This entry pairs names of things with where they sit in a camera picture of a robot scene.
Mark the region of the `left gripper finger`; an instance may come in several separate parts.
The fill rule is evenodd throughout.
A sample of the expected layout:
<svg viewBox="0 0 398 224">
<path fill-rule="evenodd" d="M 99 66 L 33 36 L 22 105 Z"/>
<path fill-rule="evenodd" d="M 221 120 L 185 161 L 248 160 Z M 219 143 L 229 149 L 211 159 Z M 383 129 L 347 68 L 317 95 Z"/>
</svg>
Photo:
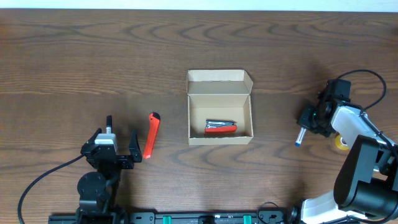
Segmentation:
<svg viewBox="0 0 398 224">
<path fill-rule="evenodd" d="M 134 129 L 129 142 L 129 151 L 134 162 L 142 162 L 142 152 L 137 139 L 137 131 Z"/>
<path fill-rule="evenodd" d="M 91 145 L 95 144 L 95 139 L 97 138 L 97 136 L 101 134 L 101 128 L 98 128 L 95 133 L 89 138 L 89 140 L 87 140 L 86 143 L 84 143 L 84 145 L 82 145 L 82 148 L 88 148 Z"/>
</svg>

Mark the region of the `blue marker pen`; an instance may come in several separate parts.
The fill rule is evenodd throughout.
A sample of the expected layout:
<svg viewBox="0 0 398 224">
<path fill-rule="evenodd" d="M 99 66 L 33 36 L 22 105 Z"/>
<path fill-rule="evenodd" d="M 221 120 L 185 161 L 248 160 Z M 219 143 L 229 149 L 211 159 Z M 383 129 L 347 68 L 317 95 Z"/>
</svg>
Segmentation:
<svg viewBox="0 0 398 224">
<path fill-rule="evenodd" d="M 297 147 L 301 146 L 303 138 L 304 138 L 306 132 L 307 132 L 307 130 L 305 128 L 301 128 L 300 129 L 299 134 L 298 134 L 298 136 L 296 138 L 296 141 L 295 141 L 295 145 Z"/>
</svg>

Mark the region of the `black marker pen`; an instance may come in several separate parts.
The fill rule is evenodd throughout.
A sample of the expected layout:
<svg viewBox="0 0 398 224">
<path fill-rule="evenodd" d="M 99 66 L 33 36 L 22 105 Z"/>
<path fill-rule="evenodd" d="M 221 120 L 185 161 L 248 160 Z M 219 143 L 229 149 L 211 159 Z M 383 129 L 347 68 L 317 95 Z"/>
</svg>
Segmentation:
<svg viewBox="0 0 398 224">
<path fill-rule="evenodd" d="M 113 120 L 112 120 L 112 116 L 108 115 L 106 117 L 106 133 L 107 134 L 111 134 L 112 133 L 112 127 L 113 127 Z"/>
</svg>

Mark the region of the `red utility knife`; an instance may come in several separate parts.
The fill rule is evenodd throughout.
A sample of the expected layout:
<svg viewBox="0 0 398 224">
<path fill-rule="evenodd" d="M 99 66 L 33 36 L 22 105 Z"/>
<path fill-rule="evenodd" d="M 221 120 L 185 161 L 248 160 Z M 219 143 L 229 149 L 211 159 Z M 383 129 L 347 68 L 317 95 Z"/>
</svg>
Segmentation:
<svg viewBox="0 0 398 224">
<path fill-rule="evenodd" d="M 152 153 L 155 146 L 155 141 L 160 127 L 160 115 L 153 112 L 149 115 L 149 133 L 147 135 L 147 141 L 144 148 L 143 158 L 149 159 L 152 157 Z"/>
</svg>

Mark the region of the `yellow tape roll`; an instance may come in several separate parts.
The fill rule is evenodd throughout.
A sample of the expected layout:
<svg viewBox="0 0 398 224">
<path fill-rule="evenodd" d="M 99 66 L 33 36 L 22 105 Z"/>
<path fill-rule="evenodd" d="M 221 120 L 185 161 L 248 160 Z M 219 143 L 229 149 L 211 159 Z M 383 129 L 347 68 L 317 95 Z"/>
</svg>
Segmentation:
<svg viewBox="0 0 398 224">
<path fill-rule="evenodd" d="M 335 137 L 335 146 L 342 151 L 349 150 L 349 146 L 347 145 L 347 143 L 342 138 L 342 135 L 340 134 Z"/>
</svg>

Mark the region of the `red stapler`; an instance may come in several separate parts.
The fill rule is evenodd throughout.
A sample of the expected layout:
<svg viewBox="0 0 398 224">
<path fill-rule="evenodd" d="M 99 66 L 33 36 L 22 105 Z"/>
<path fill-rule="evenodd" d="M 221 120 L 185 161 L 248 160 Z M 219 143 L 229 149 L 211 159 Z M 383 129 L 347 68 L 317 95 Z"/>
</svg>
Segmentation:
<svg viewBox="0 0 398 224">
<path fill-rule="evenodd" d="M 205 133 L 233 133 L 236 130 L 234 121 L 206 120 Z"/>
</svg>

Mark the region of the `brown cardboard box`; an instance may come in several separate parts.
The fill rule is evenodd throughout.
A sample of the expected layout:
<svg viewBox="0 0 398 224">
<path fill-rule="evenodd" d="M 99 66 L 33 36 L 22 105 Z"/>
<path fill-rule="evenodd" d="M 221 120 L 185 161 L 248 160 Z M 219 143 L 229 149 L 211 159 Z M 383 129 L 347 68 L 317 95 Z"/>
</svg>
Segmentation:
<svg viewBox="0 0 398 224">
<path fill-rule="evenodd" d="M 251 90 L 245 70 L 189 70 L 187 72 L 188 144 L 249 144 L 254 137 Z M 206 121 L 233 123 L 231 132 L 205 131 Z"/>
</svg>

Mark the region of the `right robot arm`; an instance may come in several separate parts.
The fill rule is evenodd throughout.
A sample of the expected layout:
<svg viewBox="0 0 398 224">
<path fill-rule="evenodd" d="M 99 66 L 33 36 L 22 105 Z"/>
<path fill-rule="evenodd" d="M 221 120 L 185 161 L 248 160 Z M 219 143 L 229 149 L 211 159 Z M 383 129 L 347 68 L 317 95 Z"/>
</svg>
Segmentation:
<svg viewBox="0 0 398 224">
<path fill-rule="evenodd" d="M 305 133 L 338 136 L 349 153 L 332 191 L 302 202 L 298 223 L 386 223 L 397 219 L 397 144 L 349 99 L 351 83 L 328 80 L 316 106 L 307 105 L 298 125 Z"/>
</svg>

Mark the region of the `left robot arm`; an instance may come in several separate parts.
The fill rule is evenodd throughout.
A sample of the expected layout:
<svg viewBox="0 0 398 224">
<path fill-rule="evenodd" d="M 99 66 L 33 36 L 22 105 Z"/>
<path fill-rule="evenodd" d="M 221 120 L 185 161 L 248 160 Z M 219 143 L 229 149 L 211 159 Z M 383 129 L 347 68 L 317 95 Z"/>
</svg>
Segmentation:
<svg viewBox="0 0 398 224">
<path fill-rule="evenodd" d="M 129 223 L 128 213 L 116 205 L 116 196 L 121 172 L 133 169 L 135 163 L 142 161 L 136 131 L 132 132 L 128 149 L 129 155 L 118 154 L 117 138 L 111 128 L 106 133 L 97 129 L 82 145 L 81 154 L 95 171 L 85 174 L 78 181 L 77 223 Z"/>
</svg>

